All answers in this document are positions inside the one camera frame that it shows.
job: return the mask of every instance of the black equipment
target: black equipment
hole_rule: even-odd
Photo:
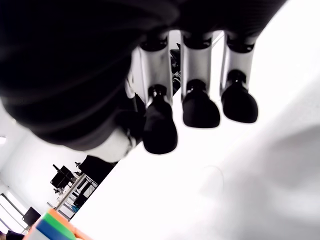
[[[56,165],[53,166],[58,171],[50,182],[55,188],[65,188],[69,182],[73,182],[75,176],[68,168],[62,166],[62,168],[59,169]]]
[[[83,163],[78,167],[82,173],[86,174],[99,185],[115,167],[115,164],[103,161],[98,157],[88,155]]]
[[[41,217],[41,215],[32,207],[23,215],[22,220],[31,227]]]
[[[225,36],[219,87],[223,114],[254,123],[258,104],[249,81],[255,44],[286,2],[113,0],[80,2],[75,9],[73,1],[46,0],[35,6],[17,1],[20,4],[6,1],[1,9],[5,14],[0,19],[0,48],[5,50],[0,94],[5,109],[42,140],[77,151],[97,149],[120,130],[125,140],[117,145],[123,144],[123,155],[141,140],[153,154],[166,154],[177,146],[169,54],[173,29],[181,31],[185,125],[220,124],[221,113],[209,96],[214,31],[224,31]],[[60,23],[67,30],[59,31]],[[137,47],[142,79],[128,81]],[[58,188],[66,186],[68,178],[59,173],[52,182]]]

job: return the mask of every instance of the white wall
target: white wall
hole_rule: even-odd
[[[0,136],[6,137],[5,144],[0,144],[0,171],[27,133],[28,130],[16,124],[9,116],[0,101]]]
[[[76,172],[79,169],[75,162],[83,162],[86,156],[83,152],[48,144],[28,133],[3,166],[0,179],[29,207],[42,214],[49,208],[47,202],[55,204],[58,197],[50,184],[57,173],[53,164],[58,168],[65,165]]]
[[[7,185],[0,180],[0,194],[5,193],[7,190],[8,190]]]

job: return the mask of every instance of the desk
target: desk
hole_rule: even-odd
[[[318,240],[320,236],[320,14],[290,0],[261,34],[250,92],[252,125],[183,125],[177,149],[121,160],[71,222],[97,240]],[[218,99],[222,43],[213,48]]]

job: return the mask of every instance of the window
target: window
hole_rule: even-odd
[[[0,194],[0,231],[22,233],[28,225],[22,220],[27,209],[8,191]]]

